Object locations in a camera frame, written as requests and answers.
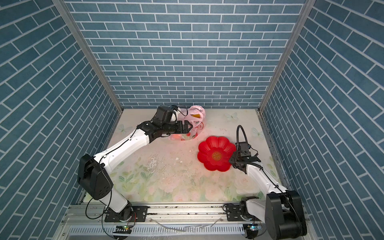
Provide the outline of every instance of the black mounting plate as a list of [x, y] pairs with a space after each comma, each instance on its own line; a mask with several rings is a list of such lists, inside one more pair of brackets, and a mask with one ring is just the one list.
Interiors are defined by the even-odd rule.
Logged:
[[225, 206], [225, 208], [227, 210], [228, 222], [244, 221], [240, 214], [240, 206], [228, 205], [228, 206]]
[[[135, 216], [136, 213], [136, 222], [145, 222], [145, 219], [147, 217], [147, 211], [148, 207], [147, 206], [133, 206], [133, 214], [132, 216]], [[118, 214], [115, 212], [109, 213], [109, 215], [105, 216], [105, 222], [118, 222], [118, 223], [123, 223], [119, 221]]]

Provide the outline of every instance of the black cable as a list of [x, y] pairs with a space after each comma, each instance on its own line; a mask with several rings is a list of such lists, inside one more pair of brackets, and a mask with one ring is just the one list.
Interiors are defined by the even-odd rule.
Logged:
[[260, 237], [261, 235], [265, 234], [265, 232], [266, 232], [266, 227], [265, 227], [265, 230], [260, 235], [255, 236], [253, 239]]
[[136, 213], [135, 213], [135, 221], [133, 222], [133, 226], [131, 226], [131, 228], [133, 228], [135, 225], [136, 225]]
[[183, 115], [184, 117], [188, 116], [188, 108], [186, 106], [184, 106], [184, 105], [179, 105], [179, 106], [183, 106], [187, 110], [187, 114], [186, 115], [184, 115], [181, 111], [179, 111], [181, 113], [181, 115]]
[[113, 149], [112, 151], [109, 151], [108, 153], [106, 153], [105, 156], [108, 155], [108, 154], [110, 154], [111, 152], [115, 151], [115, 150], [118, 149], [119, 147], [121, 147], [121, 146], [122, 146], [124, 143], [126, 143], [127, 141], [131, 140], [132, 137], [133, 137], [133, 135], [135, 134], [136, 130], [137, 130], [137, 128], [135, 129], [135, 131], [131, 134], [131, 136], [130, 136], [127, 140], [125, 140], [125, 141], [124, 141], [120, 146], [118, 146], [117, 148], [115, 148], [115, 149]]
[[255, 156], [254, 157], [256, 157], [257, 155], [259, 155], [259, 151], [257, 151], [256, 149], [254, 149], [251, 145], [250, 145], [250, 148], [252, 148], [253, 150], [255, 150], [256, 151], [256, 154], [255, 154]]
[[241, 131], [243, 131], [243, 135], [244, 135], [244, 138], [245, 138], [245, 141], [247, 141], [247, 136], [245, 135], [245, 131], [243, 129], [243, 126], [239, 125], [237, 126], [237, 130], [236, 130], [236, 151], [239, 150], [239, 129], [241, 128]]
[[260, 169], [263, 171], [263, 173], [266, 175], [266, 177], [269, 179], [269, 181], [275, 186], [275, 188], [279, 189], [279, 191], [281, 191], [281, 189], [279, 188], [279, 185], [275, 184], [270, 178], [269, 176], [264, 172], [264, 169]]
[[95, 217], [95, 218], [89, 217], [88, 214], [87, 214], [87, 209], [88, 209], [88, 205], [89, 205], [89, 203], [92, 201], [92, 199], [93, 199], [93, 198], [91, 198], [91, 200], [87, 203], [87, 206], [85, 207], [85, 216], [86, 216], [88, 219], [94, 220], [94, 219], [98, 219], [99, 217], [101, 217], [101, 216], [104, 214], [104, 211], [103, 211], [103, 213], [102, 213], [100, 216], [98, 216], [98, 217]]
[[229, 210], [225, 210], [224, 207], [227, 207], [227, 206], [237, 206], [235, 204], [232, 204], [232, 203], [228, 203], [228, 204], [224, 204], [221, 206], [221, 208], [223, 209], [223, 211], [225, 211], [226, 213], [229, 212]]
[[257, 164], [257, 163], [254, 163], [254, 162], [236, 162], [236, 163], [248, 164], [248, 165], [252, 165], [252, 166], [258, 167], [258, 168], [260, 168], [260, 169], [263, 169], [262, 166], [260, 166], [260, 165]]
[[110, 238], [113, 238], [114, 240], [116, 240], [116, 238], [112, 237], [111, 235], [109, 235], [106, 230], [104, 229], [104, 225], [103, 225], [103, 218], [101, 218], [101, 228], [103, 229], [103, 232], [108, 235]]

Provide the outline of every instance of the metal grille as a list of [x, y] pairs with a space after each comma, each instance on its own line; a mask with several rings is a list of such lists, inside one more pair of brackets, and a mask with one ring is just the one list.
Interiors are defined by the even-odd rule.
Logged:
[[[113, 226], [104, 226], [104, 229], [107, 233], [112, 234], [113, 230], [116, 229], [117, 225]], [[193, 224], [167, 224], [167, 227], [172, 229], [164, 228], [158, 224], [146, 224], [142, 226], [135, 226], [132, 229], [131, 234], [128, 236], [169, 236], [169, 235], [189, 235], [189, 234], [244, 234], [244, 229], [242, 224], [238, 223], [225, 223], [217, 224], [216, 226], [205, 226], [205, 227], [196, 227]], [[95, 235], [104, 235], [103, 229], [100, 226], [94, 225], [78, 225], [71, 226], [69, 230], [69, 235], [82, 235], [82, 236], [95, 236]]]

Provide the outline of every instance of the wire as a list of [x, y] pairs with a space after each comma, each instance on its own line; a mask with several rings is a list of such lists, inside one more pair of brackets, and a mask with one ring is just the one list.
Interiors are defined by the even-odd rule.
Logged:
[[185, 230], [182, 230], [182, 229], [176, 229], [176, 228], [164, 226], [164, 225], [162, 225], [161, 223], [159, 223], [158, 221], [156, 221], [156, 220], [154, 220], [152, 218], [151, 218], [151, 220], [154, 221], [155, 223], [159, 224], [161, 227], [163, 227], [165, 229], [169, 229], [169, 230], [173, 230], [173, 231], [177, 231], [177, 232], [186, 232]]
[[[295, 215], [296, 215], [296, 220], [297, 220], [297, 221], [300, 223], [300, 225], [301, 225], [301, 222], [299, 221], [299, 216], [297, 215], [297, 213], [296, 213], [295, 209], [293, 208], [292, 204], [289, 202], [287, 196], [284, 195], [284, 197], [285, 197], [285, 199], [287, 200], [287, 202], [289, 203], [289, 205], [291, 206], [293, 212], [295, 213]], [[299, 236], [301, 236], [302, 233], [303, 233], [303, 228], [302, 228], [302, 227], [303, 227], [303, 226], [301, 226], [301, 228], [300, 228], [300, 234], [299, 234]]]
[[241, 131], [243, 132], [245, 141], [248, 142], [248, 141], [247, 141], [247, 136], [245, 135], [245, 131], [244, 131], [244, 129], [243, 129], [243, 126], [241, 126], [241, 125], [237, 126], [237, 130], [236, 130], [236, 143], [237, 143], [237, 144], [236, 144], [236, 151], [239, 150], [239, 129], [240, 129], [240, 128], [241, 128]]
[[256, 151], [256, 154], [254, 155], [254, 157], [256, 157], [257, 155], [259, 155], [259, 151], [257, 151], [256, 149], [254, 149], [251, 145], [249, 145], [249, 147]]
[[254, 163], [254, 162], [236, 162], [236, 163], [248, 164], [248, 165], [252, 165], [252, 166], [258, 167], [259, 169], [263, 169], [262, 166], [260, 166], [260, 165], [257, 164], [257, 163]]
[[104, 210], [103, 210], [103, 213], [98, 216], [98, 217], [95, 217], [95, 218], [92, 218], [92, 217], [89, 217], [88, 214], [87, 214], [87, 209], [88, 209], [88, 205], [89, 203], [92, 201], [93, 198], [91, 198], [91, 200], [87, 203], [87, 206], [85, 207], [85, 216], [88, 218], [88, 219], [91, 219], [91, 220], [94, 220], [94, 219], [98, 219], [99, 217], [101, 217], [103, 214], [104, 214]]
[[186, 115], [184, 115], [181, 111], [179, 111], [181, 113], [181, 115], [183, 115], [184, 117], [188, 116], [188, 108], [186, 106], [184, 106], [184, 105], [179, 105], [179, 106], [183, 106], [187, 110], [187, 114]]
[[227, 207], [227, 206], [237, 206], [237, 205], [235, 205], [235, 204], [231, 204], [231, 203], [222, 205], [221, 208], [222, 208], [223, 211], [225, 211], [226, 213], [229, 212], [229, 210], [225, 210], [225, 209], [224, 209], [224, 207]]
[[255, 236], [253, 239], [260, 237], [261, 235], [265, 234], [265, 232], [266, 232], [266, 227], [265, 227], [265, 230], [260, 235]]
[[203, 227], [213, 227], [213, 225], [215, 225], [218, 221], [220, 221], [222, 217], [220, 217], [219, 219], [217, 219], [214, 223], [212, 224], [198, 224], [198, 225], [190, 225], [190, 226], [185, 226], [184, 228], [203, 228]]
[[133, 222], [133, 226], [131, 228], [133, 228], [135, 225], [136, 225], [136, 212], [135, 212], [135, 221]]
[[113, 149], [112, 151], [109, 151], [108, 153], [106, 153], [104, 156], [107, 156], [108, 154], [110, 154], [111, 152], [115, 151], [116, 149], [118, 149], [119, 147], [121, 147], [124, 143], [126, 143], [127, 141], [131, 140], [133, 135], [135, 134], [137, 128], [135, 129], [135, 131], [131, 134], [130, 137], [127, 138], [127, 140], [125, 140], [120, 146], [118, 146], [117, 148]]
[[103, 225], [103, 218], [101, 218], [101, 228], [103, 229], [103, 232], [106, 234], [106, 235], [108, 235], [110, 238], [113, 238], [113, 239], [115, 239], [116, 240], [116, 238], [114, 238], [114, 237], [112, 237], [111, 235], [109, 235], [107, 232], [106, 232], [106, 230], [104, 229], [104, 225]]

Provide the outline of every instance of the plastic bag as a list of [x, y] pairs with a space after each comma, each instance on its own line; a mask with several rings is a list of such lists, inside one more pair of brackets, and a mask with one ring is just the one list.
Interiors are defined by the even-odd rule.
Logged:
[[186, 109], [180, 109], [181, 114], [177, 116], [178, 121], [187, 120], [192, 124], [192, 129], [187, 134], [171, 134], [168, 137], [170, 140], [191, 140], [198, 136], [203, 131], [205, 123], [205, 110], [202, 106], [193, 105], [188, 109], [188, 115]]

